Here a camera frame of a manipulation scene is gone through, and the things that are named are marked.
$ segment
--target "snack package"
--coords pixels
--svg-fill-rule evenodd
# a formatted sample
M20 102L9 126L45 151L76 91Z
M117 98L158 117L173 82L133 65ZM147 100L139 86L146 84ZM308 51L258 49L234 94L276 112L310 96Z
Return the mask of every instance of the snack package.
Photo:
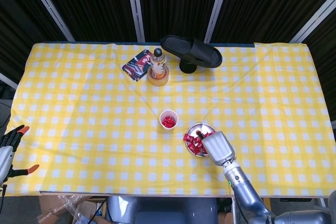
M122 70L134 81L139 81L147 73L148 67L151 65L151 56L152 53L145 49L122 66Z

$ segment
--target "black curtain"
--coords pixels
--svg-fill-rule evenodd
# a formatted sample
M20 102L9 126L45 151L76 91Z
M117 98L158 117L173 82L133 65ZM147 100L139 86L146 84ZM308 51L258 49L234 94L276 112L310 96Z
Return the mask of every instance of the black curtain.
M215 0L140 0L146 41L166 35L204 40Z
M224 0L212 42L289 42L326 0Z
M130 0L52 0L76 41L137 41Z
M322 86L331 121L336 120L336 10L304 40Z
M41 0L0 0L0 72L19 82L33 44L65 40Z

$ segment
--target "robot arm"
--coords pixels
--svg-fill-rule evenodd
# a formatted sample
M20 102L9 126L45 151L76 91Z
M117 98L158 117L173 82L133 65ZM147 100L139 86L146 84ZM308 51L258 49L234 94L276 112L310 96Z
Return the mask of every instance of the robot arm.
M286 212L278 217L268 210L242 168L236 162L235 151L225 135L219 131L205 139L202 143L210 159L223 167L223 173L231 186L240 205L255 214L249 224L332 224L329 214L310 210Z
M34 165L29 169L13 170L12 161L14 154L20 144L22 136L28 130L29 126L25 127L21 125L0 139L0 187L3 187L3 183L5 183L9 177L28 175L39 167L39 165Z
M267 209L258 196L242 168L236 162L235 151L225 135L219 131L202 140L210 159L218 166L223 167L223 173L234 191L241 206L257 217L265 220L274 218L274 214Z

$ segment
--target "wrapped candy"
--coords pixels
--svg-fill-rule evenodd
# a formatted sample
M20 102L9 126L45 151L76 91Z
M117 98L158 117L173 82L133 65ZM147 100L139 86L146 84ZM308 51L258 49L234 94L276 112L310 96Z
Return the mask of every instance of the wrapped candy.
M204 134L204 137L210 136L214 134L214 132L207 132ZM193 137L188 134L184 135L184 141L187 142L188 149L194 154L197 155L199 153L207 154L207 151L202 144L202 140L199 137Z

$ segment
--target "small white cup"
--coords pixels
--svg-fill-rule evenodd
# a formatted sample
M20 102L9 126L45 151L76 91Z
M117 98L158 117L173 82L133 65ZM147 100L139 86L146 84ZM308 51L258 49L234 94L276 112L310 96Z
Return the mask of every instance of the small white cup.
M173 127L171 127L171 128L167 128L166 126L164 126L164 125L162 124L162 121L163 121L167 116L171 116L171 117L174 119L174 121L175 121L175 125L174 125ZM176 114L176 112L173 111L173 110L164 110L164 111L161 113L161 115L160 115L160 123L161 123L162 127L163 127L165 130L169 130L169 131L170 131L170 130L174 129L175 126L177 126L177 123L179 122L178 120L179 120L179 117L178 117L178 115Z

